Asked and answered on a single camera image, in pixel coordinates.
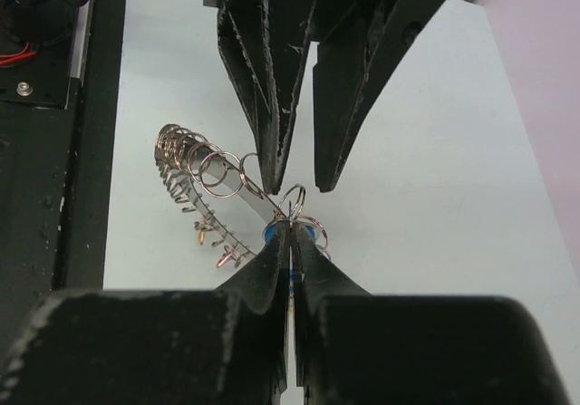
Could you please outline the blue tag key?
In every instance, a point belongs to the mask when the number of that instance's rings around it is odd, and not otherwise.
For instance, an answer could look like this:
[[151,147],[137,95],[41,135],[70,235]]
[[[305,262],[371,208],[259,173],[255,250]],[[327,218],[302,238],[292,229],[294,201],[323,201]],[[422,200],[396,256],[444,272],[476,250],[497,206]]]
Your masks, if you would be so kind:
[[[274,234],[276,224],[280,221],[280,219],[273,219],[271,220],[265,227],[262,233],[262,237],[265,243],[268,243]],[[307,230],[311,240],[316,243],[320,237],[320,231],[314,219],[307,216],[300,216],[295,223],[299,223],[305,227]],[[288,278],[288,287],[289,287],[289,302],[288,302],[288,320],[293,320],[295,316],[295,306],[296,306],[296,290],[299,283],[298,277],[298,270],[297,270],[297,262],[295,260],[296,251],[289,246],[289,278]]]

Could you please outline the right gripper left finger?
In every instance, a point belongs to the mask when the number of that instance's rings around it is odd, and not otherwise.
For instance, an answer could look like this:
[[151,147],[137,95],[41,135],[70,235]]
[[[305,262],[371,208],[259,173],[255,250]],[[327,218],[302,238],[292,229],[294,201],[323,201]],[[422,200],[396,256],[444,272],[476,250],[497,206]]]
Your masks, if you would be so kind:
[[287,388],[290,224],[274,224],[264,248],[215,290],[220,328],[217,404],[278,404]]

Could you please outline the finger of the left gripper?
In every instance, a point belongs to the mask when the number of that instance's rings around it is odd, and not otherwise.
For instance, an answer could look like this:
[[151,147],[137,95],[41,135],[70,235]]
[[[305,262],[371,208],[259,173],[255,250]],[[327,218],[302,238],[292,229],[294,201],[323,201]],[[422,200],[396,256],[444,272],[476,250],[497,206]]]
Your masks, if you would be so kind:
[[262,185],[279,192],[293,137],[317,0],[203,0],[253,133]]
[[335,189],[372,106],[445,1],[319,1],[313,87],[314,175],[321,191]]

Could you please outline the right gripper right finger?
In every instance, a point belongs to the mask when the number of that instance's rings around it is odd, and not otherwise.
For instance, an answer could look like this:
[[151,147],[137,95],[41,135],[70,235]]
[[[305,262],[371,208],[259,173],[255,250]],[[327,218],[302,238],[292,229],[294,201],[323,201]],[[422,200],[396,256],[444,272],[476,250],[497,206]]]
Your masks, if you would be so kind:
[[304,224],[291,229],[294,285],[296,383],[304,389],[305,404],[325,404],[332,389],[327,358],[328,307],[335,298],[370,293],[321,253]]

